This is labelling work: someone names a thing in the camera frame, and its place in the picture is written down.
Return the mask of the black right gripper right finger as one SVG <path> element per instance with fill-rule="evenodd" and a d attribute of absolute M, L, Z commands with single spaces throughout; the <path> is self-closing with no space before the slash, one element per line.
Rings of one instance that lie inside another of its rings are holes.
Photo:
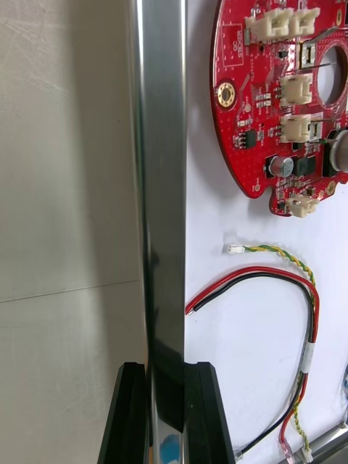
<path fill-rule="evenodd" d="M 216 370 L 185 364 L 186 463 L 234 463 Z"/>

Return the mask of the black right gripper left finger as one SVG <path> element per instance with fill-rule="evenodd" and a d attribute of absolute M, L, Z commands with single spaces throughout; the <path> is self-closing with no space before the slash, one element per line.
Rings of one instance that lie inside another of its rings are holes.
<path fill-rule="evenodd" d="M 117 373 L 98 462 L 149 462 L 149 419 L 142 364 L 126 362 Z"/>

